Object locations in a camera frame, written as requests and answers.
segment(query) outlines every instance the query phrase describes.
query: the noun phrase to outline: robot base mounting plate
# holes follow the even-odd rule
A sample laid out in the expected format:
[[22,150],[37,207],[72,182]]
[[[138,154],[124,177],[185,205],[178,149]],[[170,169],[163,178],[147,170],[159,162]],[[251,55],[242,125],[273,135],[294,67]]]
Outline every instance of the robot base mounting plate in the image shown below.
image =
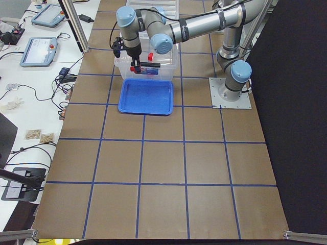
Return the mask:
[[218,94],[218,88],[220,84],[225,82],[225,78],[209,78],[210,92],[211,92],[211,101],[213,108],[222,108],[222,109],[252,109],[251,102],[248,93],[243,93],[241,97],[235,101],[230,102],[226,101],[220,97]]

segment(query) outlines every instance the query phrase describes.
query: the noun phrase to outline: black curtain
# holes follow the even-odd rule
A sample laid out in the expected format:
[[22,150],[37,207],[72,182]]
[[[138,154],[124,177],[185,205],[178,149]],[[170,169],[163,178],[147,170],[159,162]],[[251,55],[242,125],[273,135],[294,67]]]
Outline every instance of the black curtain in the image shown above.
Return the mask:
[[293,232],[327,234],[326,45],[326,0],[279,0],[247,59]]

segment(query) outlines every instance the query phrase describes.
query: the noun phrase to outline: black stand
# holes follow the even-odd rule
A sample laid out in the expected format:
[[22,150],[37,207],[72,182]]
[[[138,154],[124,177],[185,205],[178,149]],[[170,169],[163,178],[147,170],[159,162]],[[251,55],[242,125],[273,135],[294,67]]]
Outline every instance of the black stand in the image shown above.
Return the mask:
[[[7,187],[4,191],[4,194],[1,197],[3,201],[25,201],[25,202],[34,202],[37,199],[39,194],[39,188],[41,187],[42,182],[45,177],[44,168],[27,168],[27,167],[16,167],[13,170],[15,171],[28,171],[30,177],[25,177],[0,169],[0,178],[9,180]],[[12,188],[11,182],[18,182],[23,185],[22,188]],[[8,191],[17,191],[19,192],[18,198],[7,198]]]

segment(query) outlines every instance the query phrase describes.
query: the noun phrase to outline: white table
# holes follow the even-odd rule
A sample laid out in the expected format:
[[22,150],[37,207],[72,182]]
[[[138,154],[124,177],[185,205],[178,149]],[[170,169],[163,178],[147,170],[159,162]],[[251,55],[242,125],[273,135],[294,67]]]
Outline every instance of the white table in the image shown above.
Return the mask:
[[[78,14],[85,14],[95,19],[100,0],[90,0],[85,3],[74,4]],[[49,67],[20,67],[19,62],[22,54],[15,54],[0,60],[0,97],[6,92],[5,87],[8,83],[18,83],[31,86],[36,89],[39,99],[47,99],[52,95],[51,83],[58,75],[62,67],[71,67],[78,59],[82,57],[78,49],[72,31],[68,22],[61,22],[56,28],[47,28],[42,26],[31,25],[31,18],[26,19],[23,26],[26,30],[22,35],[17,46],[11,46],[5,51],[0,51],[0,56],[13,51],[24,51],[30,37],[57,37],[61,32],[68,33],[71,38],[68,40],[58,40],[58,49],[53,63]],[[93,23],[81,22],[86,38],[89,39]],[[80,60],[72,69],[71,73],[78,74]],[[13,150],[20,147],[28,147],[38,144],[37,139],[25,140],[25,133],[28,129],[42,129],[43,133],[55,133],[55,140],[58,140],[63,121],[59,120],[57,114],[58,108],[51,101],[39,102],[36,100],[34,91],[30,88],[20,87],[17,91],[10,91],[1,101],[0,105],[5,105],[9,101],[13,101],[15,97],[22,98],[24,103],[13,110],[2,111],[2,114],[11,120],[17,127],[17,137],[13,146]],[[59,104],[65,101],[65,95],[60,91],[54,97],[54,102]],[[42,146],[53,157],[55,147],[51,145]],[[39,149],[30,149],[26,152],[18,154],[10,163],[23,162],[39,162],[49,165],[49,157]],[[40,165],[20,165],[22,167],[40,167]],[[5,170],[12,171],[17,166],[7,166]],[[0,185],[6,185],[7,181],[0,179]],[[4,188],[0,187],[0,195],[4,192]],[[39,194],[35,203],[39,203],[41,199]],[[6,226],[17,202],[0,200],[0,231]]]

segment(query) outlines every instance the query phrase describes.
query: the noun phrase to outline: clear plastic container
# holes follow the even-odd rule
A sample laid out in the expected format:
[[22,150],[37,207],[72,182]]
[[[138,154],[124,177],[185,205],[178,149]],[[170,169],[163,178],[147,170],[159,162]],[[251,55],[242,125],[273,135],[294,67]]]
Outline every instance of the clear plastic container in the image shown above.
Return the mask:
[[[177,68],[177,45],[173,45],[171,51],[165,55],[159,55],[154,51],[148,38],[141,38],[142,53],[140,55],[140,62],[160,63],[160,68],[143,67],[142,74],[135,74],[131,71],[132,58],[129,57],[126,51],[121,51],[121,56],[114,59],[114,64],[119,68],[123,79],[137,78],[137,79],[152,79],[152,80],[167,80],[173,79],[174,70]],[[149,53],[153,53],[153,60],[148,60]]]
[[[179,19],[179,1],[159,1],[159,0],[127,0],[126,6],[133,9],[150,9],[152,7],[162,7],[165,10],[165,16],[171,19]],[[141,32],[140,38],[149,38],[147,32]]]

